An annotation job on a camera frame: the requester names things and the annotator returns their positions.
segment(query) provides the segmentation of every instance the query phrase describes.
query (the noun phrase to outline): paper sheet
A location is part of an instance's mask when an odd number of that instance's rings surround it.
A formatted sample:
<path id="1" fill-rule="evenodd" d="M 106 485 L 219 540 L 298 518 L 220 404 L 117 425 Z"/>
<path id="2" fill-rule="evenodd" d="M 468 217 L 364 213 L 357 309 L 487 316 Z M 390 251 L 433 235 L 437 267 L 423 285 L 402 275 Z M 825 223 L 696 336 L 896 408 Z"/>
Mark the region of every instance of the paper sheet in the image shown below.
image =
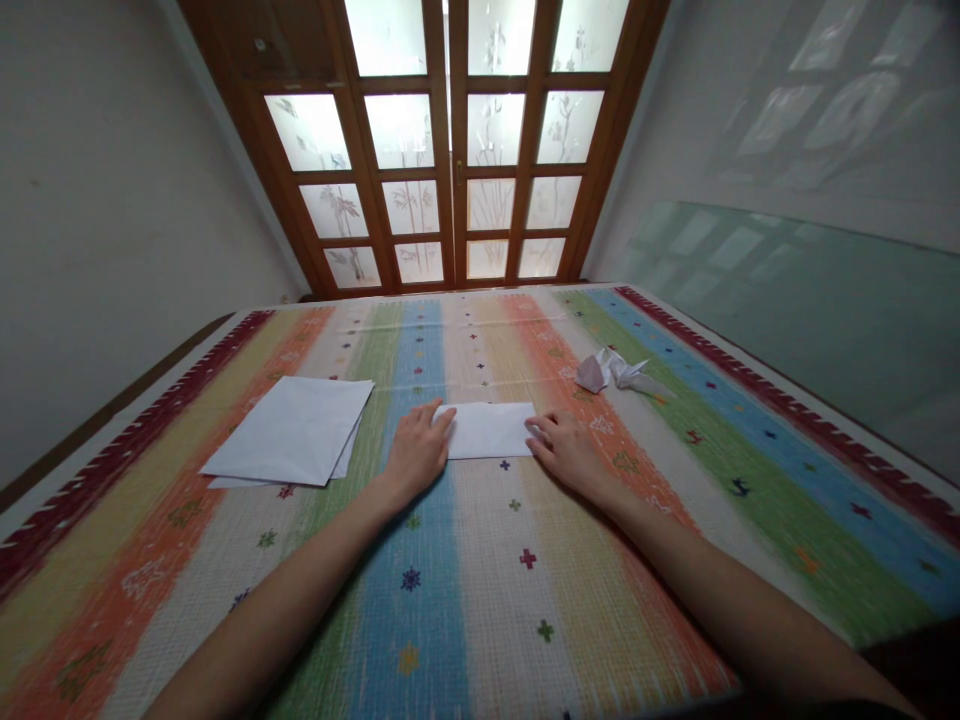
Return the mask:
<path id="1" fill-rule="evenodd" d="M 665 385 L 643 373 L 643 366 L 648 362 L 644 360 L 636 365 L 627 365 L 627 361 L 616 350 L 603 348 L 580 363 L 577 385 L 596 395 L 612 381 L 621 390 L 632 388 L 648 395 L 676 397 Z"/>
<path id="2" fill-rule="evenodd" d="M 371 390 L 369 380 L 281 378 L 201 472 L 323 486 Z"/>
<path id="3" fill-rule="evenodd" d="M 524 442 L 533 435 L 523 422 L 536 415 L 533 403 L 441 405 L 437 415 L 451 407 L 457 416 L 447 435 L 450 460 L 533 455 Z"/>
<path id="4" fill-rule="evenodd" d="M 350 469 L 350 458 L 353 456 L 353 444 L 357 440 L 357 431 L 360 429 L 360 423 L 363 422 L 363 415 L 357 420 L 357 424 L 353 426 L 353 430 L 350 432 L 350 437 L 347 438 L 347 444 L 343 448 L 343 452 L 340 453 L 340 457 L 337 459 L 337 465 L 333 468 L 333 474 L 330 476 L 330 480 L 341 480 L 347 476 L 347 470 Z M 208 490 L 233 490 L 234 488 L 243 488 L 243 487 L 262 487 L 263 485 L 277 485 L 278 483 L 272 480 L 246 480 L 244 478 L 232 478 L 221 475 L 220 477 L 214 478 L 213 482 L 207 486 Z M 321 487 L 326 487 L 327 483 L 323 483 Z"/>

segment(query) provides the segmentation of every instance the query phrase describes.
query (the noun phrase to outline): yellow stripe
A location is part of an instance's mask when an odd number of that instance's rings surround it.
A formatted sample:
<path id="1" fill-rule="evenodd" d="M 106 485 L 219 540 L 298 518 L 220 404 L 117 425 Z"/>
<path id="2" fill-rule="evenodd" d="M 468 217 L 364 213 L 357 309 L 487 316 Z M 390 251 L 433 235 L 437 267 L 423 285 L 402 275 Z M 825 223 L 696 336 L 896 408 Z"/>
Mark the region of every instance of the yellow stripe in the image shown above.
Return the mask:
<path id="1" fill-rule="evenodd" d="M 490 364 L 499 399 L 533 401 L 538 412 L 548 410 L 552 399 L 542 382 L 530 380 L 540 376 L 527 354 L 517 351 L 520 340 L 498 300 L 478 299 L 471 309 L 483 323 L 488 356 L 496 358 Z M 559 333 L 556 326 L 553 330 Z M 582 707 L 588 715 L 630 714 L 660 705 L 661 690 L 667 704 L 679 704 L 683 688 L 676 676 L 663 677 L 665 659 L 655 651 L 662 642 L 651 637 L 652 629 L 626 577 L 618 552 L 621 543 L 565 496 L 536 460 L 518 460 L 543 557 L 556 560 L 550 562 L 553 594 L 563 614 L 571 664 L 580 677 Z"/>
<path id="2" fill-rule="evenodd" d="M 0 608 L 0 694 L 20 668 L 45 650 L 83 608 L 90 584 L 114 562 L 177 478 L 177 472 L 215 431 L 232 400 L 290 332 L 297 312 L 278 313 L 147 450 L 101 503 L 44 558 L 44 566 Z"/>

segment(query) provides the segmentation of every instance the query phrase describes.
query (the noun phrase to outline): forearm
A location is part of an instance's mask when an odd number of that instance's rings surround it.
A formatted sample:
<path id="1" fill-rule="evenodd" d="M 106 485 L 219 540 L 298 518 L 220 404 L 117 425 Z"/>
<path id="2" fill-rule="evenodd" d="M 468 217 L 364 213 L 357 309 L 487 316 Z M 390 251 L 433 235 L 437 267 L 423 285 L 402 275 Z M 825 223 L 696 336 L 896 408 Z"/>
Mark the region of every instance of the forearm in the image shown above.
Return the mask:
<path id="1" fill-rule="evenodd" d="M 367 546 L 402 506 L 374 479 L 276 568 L 191 656 L 148 718 L 233 717 L 259 700 L 296 654 Z"/>
<path id="2" fill-rule="evenodd" d="M 592 498 L 744 675 L 798 703 L 868 699 L 919 713 L 819 620 L 619 483 Z"/>

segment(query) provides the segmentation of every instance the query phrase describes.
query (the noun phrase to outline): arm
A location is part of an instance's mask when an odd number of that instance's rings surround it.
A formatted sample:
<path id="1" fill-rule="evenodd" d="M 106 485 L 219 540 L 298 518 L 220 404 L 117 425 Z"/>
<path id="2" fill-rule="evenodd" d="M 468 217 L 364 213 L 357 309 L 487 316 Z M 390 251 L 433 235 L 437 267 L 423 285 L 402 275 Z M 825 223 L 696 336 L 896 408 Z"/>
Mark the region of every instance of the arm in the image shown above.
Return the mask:
<path id="1" fill-rule="evenodd" d="M 541 440 L 527 444 L 544 467 L 620 526 L 746 677 L 793 703 L 871 700 L 920 717 L 806 610 L 611 477 L 573 415 L 558 411 L 527 422 L 539 431 Z"/>
<path id="2" fill-rule="evenodd" d="M 382 475 L 270 573 L 177 671 L 146 718 L 234 717 L 262 698 L 333 602 L 383 526 L 426 490 L 447 461 L 456 410 L 441 401 L 400 420 Z"/>

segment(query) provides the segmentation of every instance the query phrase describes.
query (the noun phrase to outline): green stripe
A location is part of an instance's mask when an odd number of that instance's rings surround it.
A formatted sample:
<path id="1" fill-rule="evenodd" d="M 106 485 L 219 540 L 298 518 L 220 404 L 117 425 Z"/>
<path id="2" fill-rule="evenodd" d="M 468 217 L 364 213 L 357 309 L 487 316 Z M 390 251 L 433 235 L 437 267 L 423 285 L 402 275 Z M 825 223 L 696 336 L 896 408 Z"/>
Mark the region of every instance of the green stripe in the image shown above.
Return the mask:
<path id="1" fill-rule="evenodd" d="M 677 395 L 665 405 L 651 401 L 650 407 L 725 491 L 733 478 L 749 478 L 753 492 L 731 504 L 763 533 L 856 647 L 936 622 L 926 603 L 603 307 L 582 292 L 555 295 L 570 301 L 563 307 L 601 346 L 615 346 L 631 364 L 649 358 L 644 372 Z M 576 317 L 577 311 L 583 315 Z M 688 430 L 705 441 L 687 442 Z M 805 569 L 798 549 L 819 563 L 815 574 Z"/>
<path id="2" fill-rule="evenodd" d="M 357 496 L 379 469 L 393 387 L 403 306 L 378 305 L 367 318 L 367 327 L 358 333 L 359 343 L 345 380 L 373 380 L 376 385 L 363 411 L 363 422 L 350 460 L 347 477 L 331 482 L 313 493 L 294 521 L 284 540 L 283 556 L 300 547 L 320 528 L 333 520 Z M 264 707 L 270 717 L 345 717 L 356 688 L 346 687 L 353 649 L 353 631 L 359 621 L 362 583 L 359 576 L 345 586 L 340 599 L 321 625 L 318 635 L 296 660 L 295 667 L 277 683 Z"/>

